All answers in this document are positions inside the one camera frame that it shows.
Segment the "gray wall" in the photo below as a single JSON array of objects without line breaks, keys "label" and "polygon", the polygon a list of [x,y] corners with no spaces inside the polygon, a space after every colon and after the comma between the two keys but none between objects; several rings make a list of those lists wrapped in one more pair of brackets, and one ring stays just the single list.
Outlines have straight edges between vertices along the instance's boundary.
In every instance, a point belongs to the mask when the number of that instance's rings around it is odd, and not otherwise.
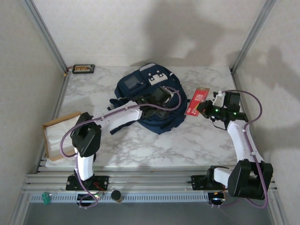
[{"label": "gray wall", "polygon": [[[292,225],[300,208],[300,1],[278,0],[238,70],[240,87],[259,97],[264,112],[252,127]],[[257,103],[247,98],[254,118]]]},{"label": "gray wall", "polygon": [[228,66],[265,0],[34,2],[68,65]]},{"label": "gray wall", "polygon": [[26,173],[33,169],[63,74],[21,0],[0,6],[1,224],[10,218]]}]

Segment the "white marble table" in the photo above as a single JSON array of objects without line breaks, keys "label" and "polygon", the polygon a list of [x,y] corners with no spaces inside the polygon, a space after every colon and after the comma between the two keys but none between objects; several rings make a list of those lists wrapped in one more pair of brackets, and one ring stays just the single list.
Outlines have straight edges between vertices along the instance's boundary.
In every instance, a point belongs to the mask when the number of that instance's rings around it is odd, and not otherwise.
[{"label": "white marble table", "polygon": [[[197,87],[212,92],[234,89],[227,67],[167,67],[174,72],[188,98]],[[91,115],[107,112],[118,80],[137,67],[96,67],[95,73],[72,75],[60,116],[81,111]],[[179,127],[157,135],[134,123],[101,138],[94,166],[199,166],[235,165],[233,143],[226,131],[213,127],[203,116],[187,116]],[[47,167],[74,167],[74,159],[47,160]]]}]

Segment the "black mounting plate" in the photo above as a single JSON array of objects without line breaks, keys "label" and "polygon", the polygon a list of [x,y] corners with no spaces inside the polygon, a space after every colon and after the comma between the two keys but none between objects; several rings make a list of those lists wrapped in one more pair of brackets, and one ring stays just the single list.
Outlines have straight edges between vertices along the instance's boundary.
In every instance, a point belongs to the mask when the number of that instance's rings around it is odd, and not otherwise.
[{"label": "black mounting plate", "polygon": [[[97,182],[104,191],[107,191],[108,179],[108,176],[93,176],[91,179],[85,181],[84,185],[89,191],[99,191],[99,188],[93,184]],[[76,175],[67,178],[66,191],[83,191]]]},{"label": "black mounting plate", "polygon": [[205,175],[194,175],[191,176],[192,179],[192,188],[193,191],[199,190],[223,190],[223,186],[217,182],[207,183],[207,179]]}]

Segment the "red card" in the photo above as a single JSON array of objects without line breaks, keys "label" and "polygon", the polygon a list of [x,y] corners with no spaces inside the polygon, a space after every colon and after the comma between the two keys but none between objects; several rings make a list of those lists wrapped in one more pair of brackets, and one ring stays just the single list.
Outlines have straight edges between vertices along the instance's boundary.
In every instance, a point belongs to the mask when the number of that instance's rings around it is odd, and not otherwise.
[{"label": "red card", "polygon": [[185,114],[190,116],[198,116],[199,112],[196,110],[196,108],[198,107],[199,103],[205,101],[209,91],[209,88],[197,88]]}]

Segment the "cardboard box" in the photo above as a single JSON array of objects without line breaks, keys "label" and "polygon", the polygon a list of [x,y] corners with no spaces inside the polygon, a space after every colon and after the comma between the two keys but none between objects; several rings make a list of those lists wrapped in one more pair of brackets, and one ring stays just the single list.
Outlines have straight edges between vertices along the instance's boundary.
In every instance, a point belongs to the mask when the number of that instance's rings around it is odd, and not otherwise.
[{"label": "cardboard box", "polygon": [[[59,160],[61,158],[64,158],[64,156],[59,153],[56,156],[49,157],[49,149],[48,149],[48,140],[47,140],[47,134],[46,134],[46,127],[49,127],[49,126],[61,123],[63,121],[69,120],[69,119],[72,119],[72,118],[74,118],[76,116],[79,116],[80,114],[81,114],[80,112],[74,112],[74,113],[71,113],[69,115],[66,115],[66,116],[63,116],[63,117],[59,117],[57,119],[54,119],[52,121],[49,121],[49,122],[43,124],[43,132],[44,132],[44,138],[45,138],[45,151],[46,151],[47,158],[50,159],[51,161]],[[74,149],[71,150],[71,151],[65,152],[66,155],[72,155],[74,153],[75,153]]]}]

